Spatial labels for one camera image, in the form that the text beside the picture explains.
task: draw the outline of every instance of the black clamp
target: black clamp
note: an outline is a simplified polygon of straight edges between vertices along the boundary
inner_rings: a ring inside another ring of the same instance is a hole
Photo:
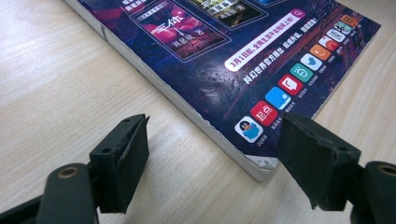
[[[396,166],[371,161],[358,165],[361,152],[312,119],[285,114],[279,160],[309,198],[312,208],[343,211],[354,207],[351,223],[396,223]]]
[[[0,214],[0,223],[98,223],[102,213],[125,213],[149,158],[145,115],[121,121],[90,153],[88,165],[54,170],[44,194]]]

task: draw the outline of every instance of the green app icon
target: green app icon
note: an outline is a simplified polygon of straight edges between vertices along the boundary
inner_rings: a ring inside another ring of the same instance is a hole
[[[345,23],[338,21],[335,25],[334,28],[337,29],[338,31],[341,31],[344,35],[349,35],[352,32],[352,27],[346,25]]]
[[[302,82],[306,82],[309,80],[309,78],[314,75],[311,70],[309,70],[307,67],[303,66],[300,63],[295,64],[291,69],[290,72],[300,79]]]

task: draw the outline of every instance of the book cover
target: book cover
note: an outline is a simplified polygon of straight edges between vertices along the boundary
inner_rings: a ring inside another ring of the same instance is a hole
[[[65,0],[255,179],[380,25],[332,0]]]

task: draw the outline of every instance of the wooden table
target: wooden table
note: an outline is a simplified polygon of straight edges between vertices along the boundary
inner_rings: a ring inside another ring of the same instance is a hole
[[[396,163],[396,1],[342,0],[382,24],[316,121]],[[254,181],[63,1],[4,1],[0,22],[0,212],[42,194],[47,175],[123,118],[150,115],[150,157],[126,215],[101,223],[348,223],[312,211],[280,165]]]

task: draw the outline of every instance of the blue app icon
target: blue app icon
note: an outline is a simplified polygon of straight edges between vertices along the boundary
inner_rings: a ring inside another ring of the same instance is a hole
[[[291,98],[278,87],[273,87],[265,95],[265,99],[274,107],[283,109],[290,102]]]
[[[263,132],[262,126],[248,116],[239,120],[234,128],[249,143],[254,143]]]
[[[310,53],[305,54],[300,61],[314,71],[317,71],[323,64],[323,62],[312,56]]]

